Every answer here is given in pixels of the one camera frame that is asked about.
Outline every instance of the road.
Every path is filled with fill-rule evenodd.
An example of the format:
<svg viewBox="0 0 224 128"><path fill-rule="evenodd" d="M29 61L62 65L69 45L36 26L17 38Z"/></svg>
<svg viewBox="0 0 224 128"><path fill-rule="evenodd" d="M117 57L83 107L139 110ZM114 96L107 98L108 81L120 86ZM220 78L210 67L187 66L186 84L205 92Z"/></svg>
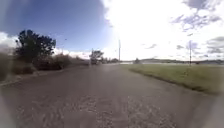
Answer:
<svg viewBox="0 0 224 128"><path fill-rule="evenodd" d="M17 128L199 127L208 114L209 99L118 65L71 68L1 87L0 120L5 121L0 124Z"/></svg>

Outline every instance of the bush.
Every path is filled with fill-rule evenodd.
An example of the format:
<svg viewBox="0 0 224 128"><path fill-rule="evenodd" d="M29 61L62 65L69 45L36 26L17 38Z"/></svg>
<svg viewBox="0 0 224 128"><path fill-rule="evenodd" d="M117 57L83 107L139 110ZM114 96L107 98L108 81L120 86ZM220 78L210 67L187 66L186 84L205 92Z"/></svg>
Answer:
<svg viewBox="0 0 224 128"><path fill-rule="evenodd" d="M4 80L9 73L10 60L10 56L0 53L0 81Z"/></svg>
<svg viewBox="0 0 224 128"><path fill-rule="evenodd" d="M13 74L32 74L35 68L32 64L14 60L11 68Z"/></svg>
<svg viewBox="0 0 224 128"><path fill-rule="evenodd" d="M38 70L61 70L71 64L71 58L68 55L56 55L39 59L34 63Z"/></svg>

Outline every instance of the grass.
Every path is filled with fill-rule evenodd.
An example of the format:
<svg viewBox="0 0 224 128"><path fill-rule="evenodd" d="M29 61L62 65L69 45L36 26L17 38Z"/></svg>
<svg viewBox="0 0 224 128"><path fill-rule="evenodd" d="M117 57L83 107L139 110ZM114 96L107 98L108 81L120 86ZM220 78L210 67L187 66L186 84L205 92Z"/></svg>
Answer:
<svg viewBox="0 0 224 128"><path fill-rule="evenodd" d="M221 66L206 65L125 65L126 68L146 76L182 85L192 90L218 93L221 84Z"/></svg>

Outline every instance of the sky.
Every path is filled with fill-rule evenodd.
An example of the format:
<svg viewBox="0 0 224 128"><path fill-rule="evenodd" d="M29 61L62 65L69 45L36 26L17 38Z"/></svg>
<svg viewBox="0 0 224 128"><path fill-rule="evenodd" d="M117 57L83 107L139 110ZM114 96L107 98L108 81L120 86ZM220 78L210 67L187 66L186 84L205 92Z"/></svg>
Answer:
<svg viewBox="0 0 224 128"><path fill-rule="evenodd" d="M23 29L57 40L55 53L188 60L224 58L223 0L0 0L0 50Z"/></svg>

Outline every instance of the pole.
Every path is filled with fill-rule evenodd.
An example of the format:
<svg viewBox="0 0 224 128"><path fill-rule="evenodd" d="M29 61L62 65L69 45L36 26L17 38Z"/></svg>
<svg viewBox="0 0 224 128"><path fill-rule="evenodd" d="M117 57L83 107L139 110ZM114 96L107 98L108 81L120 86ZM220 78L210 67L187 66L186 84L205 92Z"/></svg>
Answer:
<svg viewBox="0 0 224 128"><path fill-rule="evenodd" d="M119 41L119 63L120 63L121 62L121 41L120 41L120 38L118 39L118 41Z"/></svg>
<svg viewBox="0 0 224 128"><path fill-rule="evenodd" d="M190 43L190 65L191 65L191 41L189 43Z"/></svg>

